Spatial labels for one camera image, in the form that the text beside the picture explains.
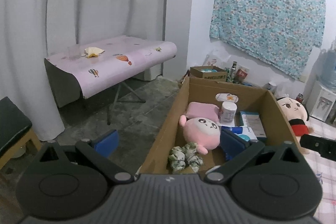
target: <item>white logo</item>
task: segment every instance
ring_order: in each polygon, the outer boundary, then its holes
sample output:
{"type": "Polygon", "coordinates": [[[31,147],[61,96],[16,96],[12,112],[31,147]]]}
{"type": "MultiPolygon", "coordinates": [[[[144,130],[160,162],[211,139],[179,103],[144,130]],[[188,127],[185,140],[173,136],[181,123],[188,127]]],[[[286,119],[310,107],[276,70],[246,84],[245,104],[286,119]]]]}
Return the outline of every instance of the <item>white logo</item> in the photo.
{"type": "Polygon", "coordinates": [[[171,181],[173,181],[173,180],[175,180],[173,177],[168,177],[168,178],[166,178],[166,181],[168,181],[168,182],[171,182],[171,181]]]}

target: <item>teal floral cloth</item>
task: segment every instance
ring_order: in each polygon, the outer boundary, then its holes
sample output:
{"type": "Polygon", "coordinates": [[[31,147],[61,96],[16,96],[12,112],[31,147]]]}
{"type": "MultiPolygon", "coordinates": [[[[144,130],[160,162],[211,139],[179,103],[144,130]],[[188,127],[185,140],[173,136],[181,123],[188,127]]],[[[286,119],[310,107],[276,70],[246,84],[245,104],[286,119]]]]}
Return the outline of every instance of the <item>teal floral cloth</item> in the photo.
{"type": "Polygon", "coordinates": [[[326,0],[215,0],[210,36],[298,79],[320,47],[326,0]]]}

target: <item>plaid bedsheet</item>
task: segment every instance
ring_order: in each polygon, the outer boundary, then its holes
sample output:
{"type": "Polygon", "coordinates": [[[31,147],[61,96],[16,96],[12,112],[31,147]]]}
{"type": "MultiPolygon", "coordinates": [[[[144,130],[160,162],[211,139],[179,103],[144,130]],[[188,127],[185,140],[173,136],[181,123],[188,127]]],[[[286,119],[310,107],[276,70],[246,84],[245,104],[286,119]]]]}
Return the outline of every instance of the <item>plaid bedsheet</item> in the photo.
{"type": "MultiPolygon", "coordinates": [[[[336,139],[336,128],[326,123],[310,118],[307,126],[314,129],[312,135],[336,139]]],[[[314,216],[323,224],[336,223],[336,161],[322,158],[319,153],[311,150],[304,157],[323,188],[323,198],[314,216]]]]}

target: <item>orange hot air balloon print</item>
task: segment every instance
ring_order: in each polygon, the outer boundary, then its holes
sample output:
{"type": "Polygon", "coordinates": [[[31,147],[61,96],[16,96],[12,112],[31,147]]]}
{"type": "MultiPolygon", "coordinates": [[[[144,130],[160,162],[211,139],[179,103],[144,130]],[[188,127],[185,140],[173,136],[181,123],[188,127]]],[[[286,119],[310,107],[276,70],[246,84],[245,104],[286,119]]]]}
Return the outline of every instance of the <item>orange hot air balloon print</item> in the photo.
{"type": "Polygon", "coordinates": [[[96,69],[89,69],[89,73],[93,74],[95,77],[99,77],[98,71],[96,69]]]}
{"type": "Polygon", "coordinates": [[[129,65],[132,64],[132,62],[128,60],[128,57],[126,55],[118,55],[116,56],[116,58],[120,61],[126,61],[129,65]]]}

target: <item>large cardboard box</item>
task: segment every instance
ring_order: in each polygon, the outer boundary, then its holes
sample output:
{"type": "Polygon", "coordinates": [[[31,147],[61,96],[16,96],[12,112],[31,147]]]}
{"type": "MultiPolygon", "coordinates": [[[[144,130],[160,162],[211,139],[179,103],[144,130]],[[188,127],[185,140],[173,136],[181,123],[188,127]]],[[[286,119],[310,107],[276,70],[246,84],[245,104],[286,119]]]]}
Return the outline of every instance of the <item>large cardboard box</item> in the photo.
{"type": "MultiPolygon", "coordinates": [[[[220,106],[220,102],[215,99],[215,95],[218,93],[237,95],[239,98],[237,111],[257,111],[259,113],[267,135],[266,145],[279,145],[283,141],[292,141],[299,147],[275,97],[268,90],[186,77],[145,162],[142,164],[140,173],[170,173],[171,169],[168,165],[169,151],[174,146],[186,144],[183,137],[183,129],[179,125],[180,116],[184,114],[190,102],[211,103],[220,106]]],[[[202,157],[204,165],[199,170],[200,175],[203,175],[206,170],[215,165],[225,163],[225,156],[220,147],[202,157]]]]}
{"type": "Polygon", "coordinates": [[[193,77],[225,82],[227,78],[227,71],[216,66],[199,66],[190,67],[190,75],[193,77]],[[214,69],[217,70],[217,72],[201,72],[203,69],[214,69]]]}

